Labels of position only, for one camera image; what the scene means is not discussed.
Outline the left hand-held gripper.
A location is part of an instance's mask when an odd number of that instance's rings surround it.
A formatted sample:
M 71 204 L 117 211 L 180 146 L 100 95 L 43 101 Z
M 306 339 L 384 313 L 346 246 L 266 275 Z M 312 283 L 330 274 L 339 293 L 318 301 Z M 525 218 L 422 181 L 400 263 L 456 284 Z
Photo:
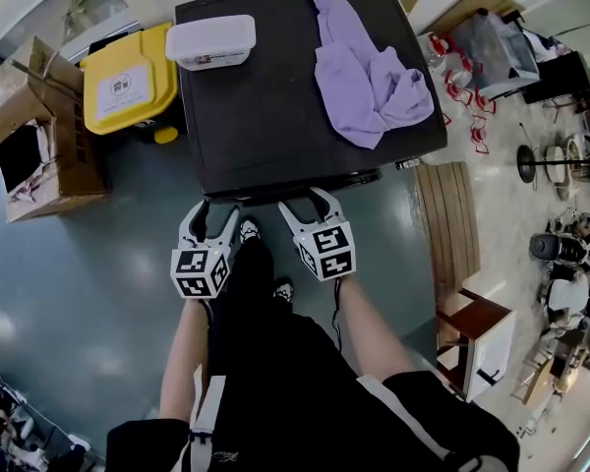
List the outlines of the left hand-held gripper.
M 179 226 L 178 247 L 172 250 L 170 277 L 182 298 L 214 299 L 230 275 L 229 256 L 240 209 L 234 206 L 215 237 L 207 236 L 209 201 L 202 200 Z

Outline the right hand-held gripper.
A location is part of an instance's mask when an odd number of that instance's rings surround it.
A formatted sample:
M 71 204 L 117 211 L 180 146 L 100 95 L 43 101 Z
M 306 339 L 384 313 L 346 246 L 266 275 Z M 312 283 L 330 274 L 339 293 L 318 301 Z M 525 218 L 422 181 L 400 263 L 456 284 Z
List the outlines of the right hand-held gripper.
M 287 203 L 278 203 L 279 211 L 294 236 L 293 241 L 302 263 L 318 281 L 328 281 L 354 272 L 355 242 L 350 222 L 343 221 L 345 217 L 339 200 L 318 187 L 310 188 L 308 198 L 317 215 L 310 222 L 303 222 Z M 339 222 L 326 223 L 333 219 Z

